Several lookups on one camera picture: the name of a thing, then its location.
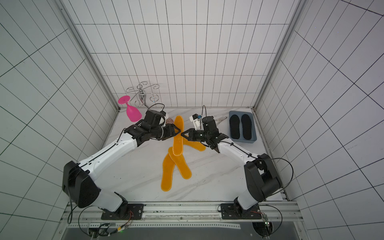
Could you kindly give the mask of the black insole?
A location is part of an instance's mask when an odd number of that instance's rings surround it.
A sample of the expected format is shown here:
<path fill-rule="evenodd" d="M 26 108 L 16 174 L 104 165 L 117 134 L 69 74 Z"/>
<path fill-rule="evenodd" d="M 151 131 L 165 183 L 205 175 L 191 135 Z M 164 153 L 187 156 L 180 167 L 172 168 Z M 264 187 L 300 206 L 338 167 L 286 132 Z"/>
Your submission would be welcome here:
<path fill-rule="evenodd" d="M 253 135 L 252 135 L 252 120 L 249 117 L 249 115 L 242 115 L 242 128 L 243 128 L 243 137 L 245 140 L 251 140 Z"/>
<path fill-rule="evenodd" d="M 230 117 L 230 134 L 234 140 L 240 138 L 240 119 L 238 115 L 231 115 Z"/>

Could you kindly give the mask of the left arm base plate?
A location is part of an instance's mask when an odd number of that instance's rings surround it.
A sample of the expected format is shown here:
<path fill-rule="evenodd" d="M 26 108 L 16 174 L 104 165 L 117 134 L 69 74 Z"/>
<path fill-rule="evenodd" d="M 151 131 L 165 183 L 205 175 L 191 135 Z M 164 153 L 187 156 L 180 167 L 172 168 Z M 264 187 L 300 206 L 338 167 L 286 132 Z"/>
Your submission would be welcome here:
<path fill-rule="evenodd" d="M 106 221 L 141 220 L 144 206 L 144 204 L 122 203 L 115 212 L 103 210 L 101 219 Z"/>

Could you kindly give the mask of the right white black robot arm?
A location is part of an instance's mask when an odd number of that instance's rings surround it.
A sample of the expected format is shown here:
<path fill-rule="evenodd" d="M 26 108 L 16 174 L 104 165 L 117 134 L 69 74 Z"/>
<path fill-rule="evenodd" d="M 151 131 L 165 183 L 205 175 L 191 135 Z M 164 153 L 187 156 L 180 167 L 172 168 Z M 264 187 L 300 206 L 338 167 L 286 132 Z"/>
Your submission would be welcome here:
<path fill-rule="evenodd" d="M 190 117 L 194 127 L 181 133 L 191 142 L 205 143 L 210 149 L 243 165 L 247 189 L 234 200 L 234 212 L 241 216 L 258 203 L 277 193 L 283 183 L 273 160 L 267 154 L 254 155 L 220 133 L 214 117 L 194 114 Z"/>

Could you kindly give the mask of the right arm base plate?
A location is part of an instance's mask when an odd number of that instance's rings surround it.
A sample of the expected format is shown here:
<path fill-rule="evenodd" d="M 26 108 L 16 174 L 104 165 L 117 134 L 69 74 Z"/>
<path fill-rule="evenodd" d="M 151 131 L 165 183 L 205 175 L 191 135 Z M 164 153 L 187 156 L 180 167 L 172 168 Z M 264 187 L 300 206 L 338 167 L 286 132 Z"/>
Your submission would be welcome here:
<path fill-rule="evenodd" d="M 235 203 L 222 203 L 219 209 L 223 220 L 260 220 L 262 218 L 262 213 L 258 205 L 244 210 L 240 205 Z"/>

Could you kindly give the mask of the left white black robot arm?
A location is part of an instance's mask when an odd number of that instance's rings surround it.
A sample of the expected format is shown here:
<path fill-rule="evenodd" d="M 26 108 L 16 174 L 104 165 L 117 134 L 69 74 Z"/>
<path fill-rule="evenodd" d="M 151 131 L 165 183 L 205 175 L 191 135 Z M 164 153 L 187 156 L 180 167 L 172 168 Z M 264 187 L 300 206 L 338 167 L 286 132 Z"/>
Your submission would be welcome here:
<path fill-rule="evenodd" d="M 95 181 L 109 166 L 144 142 L 164 141 L 180 134 L 181 129 L 167 123 L 167 119 L 164 111 L 148 110 L 142 120 L 124 128 L 114 142 L 79 163 L 68 162 L 64 166 L 62 189 L 70 203 L 80 209 L 98 207 L 125 217 L 129 211 L 127 200 L 116 192 L 98 187 Z"/>

